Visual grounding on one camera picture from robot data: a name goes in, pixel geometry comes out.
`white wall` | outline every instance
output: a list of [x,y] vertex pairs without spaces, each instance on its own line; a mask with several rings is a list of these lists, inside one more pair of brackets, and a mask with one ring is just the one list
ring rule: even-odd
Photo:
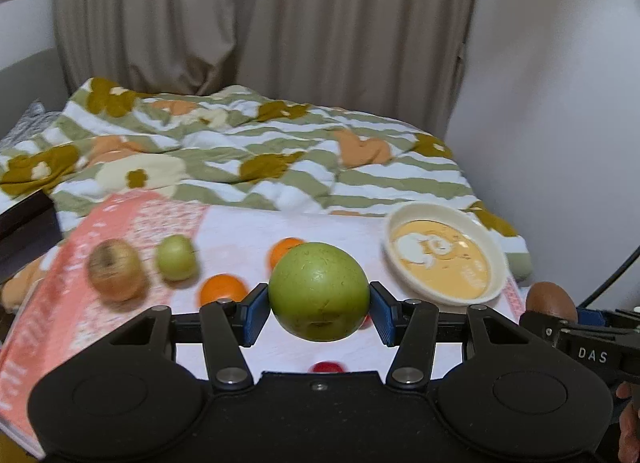
[[[447,142],[535,280],[586,297],[640,244],[640,0],[477,0]],[[640,261],[594,305],[640,305]]]
[[0,0],[0,70],[55,45],[51,0]]

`black cable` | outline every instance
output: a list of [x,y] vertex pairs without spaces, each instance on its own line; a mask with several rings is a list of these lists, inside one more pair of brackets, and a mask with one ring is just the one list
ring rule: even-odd
[[611,276],[604,283],[602,283],[596,291],[591,293],[590,296],[580,302],[580,304],[578,304],[578,307],[585,308],[590,305],[594,300],[602,295],[609,288],[609,286],[615,283],[615,281],[617,281],[620,276],[625,273],[629,266],[631,266],[638,259],[638,257],[640,257],[640,247],[637,247],[636,251],[629,255],[627,260],[622,263],[622,265],[616,271],[614,271]]

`tangerine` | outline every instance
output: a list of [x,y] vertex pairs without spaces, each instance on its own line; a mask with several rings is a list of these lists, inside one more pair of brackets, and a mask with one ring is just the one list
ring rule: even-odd
[[297,237],[286,237],[278,241],[269,251],[268,263],[269,267],[273,270],[279,263],[280,259],[284,257],[284,254],[289,252],[290,249],[298,245],[302,245],[305,241],[298,239]]
[[238,277],[229,275],[228,273],[220,273],[209,277],[198,293],[198,301],[200,307],[208,304],[209,302],[215,302],[218,299],[231,299],[235,302],[240,302],[246,297],[249,291],[246,284],[243,283]]

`striped blanket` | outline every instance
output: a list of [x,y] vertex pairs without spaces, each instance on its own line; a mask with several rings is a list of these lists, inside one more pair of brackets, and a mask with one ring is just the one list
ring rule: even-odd
[[465,210],[530,271],[524,240],[474,195],[451,151],[407,123],[270,100],[231,86],[211,96],[146,94],[88,80],[51,126],[0,152],[0,211],[37,189],[74,229],[114,192],[177,200],[385,216],[405,201]]

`green apple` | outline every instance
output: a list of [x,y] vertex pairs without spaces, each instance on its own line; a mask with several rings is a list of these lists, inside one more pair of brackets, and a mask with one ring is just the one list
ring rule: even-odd
[[329,342],[361,326],[369,312],[369,283],[348,253],[324,243],[303,243],[273,269],[269,302],[288,332]]
[[156,248],[156,266],[168,281],[184,281],[198,271],[198,260],[189,237],[165,237]]

